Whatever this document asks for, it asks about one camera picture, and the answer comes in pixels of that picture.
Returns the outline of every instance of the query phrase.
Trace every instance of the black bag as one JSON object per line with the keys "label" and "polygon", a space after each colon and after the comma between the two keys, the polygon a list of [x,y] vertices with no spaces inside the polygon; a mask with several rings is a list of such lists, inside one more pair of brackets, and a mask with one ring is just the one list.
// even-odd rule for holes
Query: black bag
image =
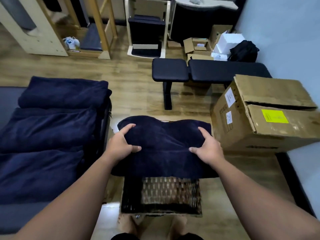
{"label": "black bag", "polygon": [[230,49],[228,61],[256,62],[259,49],[248,40],[243,40],[236,47]]}

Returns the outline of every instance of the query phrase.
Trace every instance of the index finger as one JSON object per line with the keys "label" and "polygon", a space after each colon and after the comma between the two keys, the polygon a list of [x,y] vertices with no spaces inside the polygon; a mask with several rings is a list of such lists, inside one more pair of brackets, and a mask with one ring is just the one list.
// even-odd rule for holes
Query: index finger
{"label": "index finger", "polygon": [[122,134],[126,134],[131,128],[135,127],[136,124],[127,124],[125,127],[123,127],[119,132]]}
{"label": "index finger", "polygon": [[210,135],[210,133],[208,131],[206,131],[206,129],[202,128],[202,127],[198,127],[199,131],[202,133],[202,136],[207,139]]}

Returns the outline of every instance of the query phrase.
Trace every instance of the hand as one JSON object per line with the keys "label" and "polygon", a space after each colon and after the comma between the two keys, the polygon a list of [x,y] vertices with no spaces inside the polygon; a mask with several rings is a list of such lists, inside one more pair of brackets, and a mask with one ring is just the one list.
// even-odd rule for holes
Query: hand
{"label": "hand", "polygon": [[225,160],[220,142],[213,138],[204,128],[198,127],[198,129],[201,131],[205,141],[202,147],[190,147],[189,151],[196,154],[206,164],[215,167],[219,162]]}
{"label": "hand", "polygon": [[140,151],[140,146],[129,145],[125,139],[125,134],[135,126],[135,124],[128,124],[119,132],[115,133],[115,135],[108,141],[106,151],[102,156],[111,159],[114,165],[116,165],[130,153]]}

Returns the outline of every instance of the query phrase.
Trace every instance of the bench leg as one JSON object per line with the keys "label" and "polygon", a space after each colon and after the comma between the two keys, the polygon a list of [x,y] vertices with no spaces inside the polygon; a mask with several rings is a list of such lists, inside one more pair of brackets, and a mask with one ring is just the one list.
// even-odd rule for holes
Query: bench leg
{"label": "bench leg", "polygon": [[172,103],[171,103],[171,81],[164,81],[163,86],[163,102],[164,102],[164,109],[165,110],[172,110]]}

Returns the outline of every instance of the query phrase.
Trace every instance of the foot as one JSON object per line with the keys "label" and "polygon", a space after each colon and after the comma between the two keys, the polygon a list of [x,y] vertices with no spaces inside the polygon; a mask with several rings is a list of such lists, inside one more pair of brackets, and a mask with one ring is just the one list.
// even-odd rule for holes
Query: foot
{"label": "foot", "polygon": [[176,240],[187,233],[187,221],[185,216],[174,216],[169,231],[169,240]]}
{"label": "foot", "polygon": [[134,236],[137,236],[137,228],[131,215],[119,214],[118,229],[122,233],[130,233]]}

